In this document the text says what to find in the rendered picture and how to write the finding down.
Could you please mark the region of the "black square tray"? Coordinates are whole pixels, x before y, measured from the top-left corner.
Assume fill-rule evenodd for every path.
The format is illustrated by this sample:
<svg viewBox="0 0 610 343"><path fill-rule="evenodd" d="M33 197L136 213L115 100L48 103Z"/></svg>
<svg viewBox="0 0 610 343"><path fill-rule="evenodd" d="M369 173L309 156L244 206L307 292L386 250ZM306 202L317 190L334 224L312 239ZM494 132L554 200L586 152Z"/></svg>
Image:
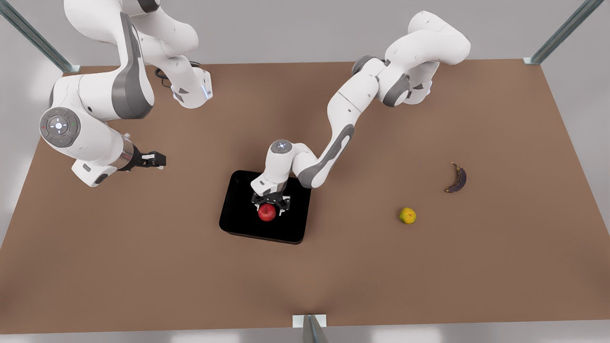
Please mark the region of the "black square tray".
<svg viewBox="0 0 610 343"><path fill-rule="evenodd" d="M255 192L250 183L260 173L237 170L233 172L227 187L219 226L235 236L299 244L304 238L311 189L304 188L297 178L288 178L283 195L288 197L290 208L281 212L276 208L276 217L268 222L259 218L252 202Z"/></svg>

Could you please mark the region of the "overripe dark banana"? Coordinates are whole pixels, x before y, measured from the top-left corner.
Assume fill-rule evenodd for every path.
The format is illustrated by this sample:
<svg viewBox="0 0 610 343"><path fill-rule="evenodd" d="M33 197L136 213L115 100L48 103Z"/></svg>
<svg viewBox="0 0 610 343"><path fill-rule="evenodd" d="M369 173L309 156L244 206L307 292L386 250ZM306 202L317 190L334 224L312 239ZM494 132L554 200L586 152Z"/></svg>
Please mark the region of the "overripe dark banana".
<svg viewBox="0 0 610 343"><path fill-rule="evenodd" d="M456 193L459 190L461 190L464 187L464 185L466 185L467 174L466 174L466 170L464 170L464 168L462 168L461 166L457 165L454 162L452 162L451 164L455 167L455 170L456 170L456 180L452 185L448 186L445 189L445 192Z"/></svg>

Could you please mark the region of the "silver frame post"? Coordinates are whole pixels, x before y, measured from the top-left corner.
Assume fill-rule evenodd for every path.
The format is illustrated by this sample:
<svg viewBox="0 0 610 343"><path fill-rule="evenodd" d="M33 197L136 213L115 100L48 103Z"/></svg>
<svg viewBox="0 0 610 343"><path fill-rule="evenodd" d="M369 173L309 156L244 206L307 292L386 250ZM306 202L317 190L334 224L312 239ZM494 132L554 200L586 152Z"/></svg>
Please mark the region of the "silver frame post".
<svg viewBox="0 0 610 343"><path fill-rule="evenodd" d="M62 72L80 72L80 65L72 65L63 57L7 0L0 0L0 15Z"/></svg>
<svg viewBox="0 0 610 343"><path fill-rule="evenodd" d="M302 343L328 343L326 314L292 315L293 328L302 328Z"/></svg>
<svg viewBox="0 0 610 343"><path fill-rule="evenodd" d="M531 57L523 57L525 65L541 65L605 0L584 0Z"/></svg>

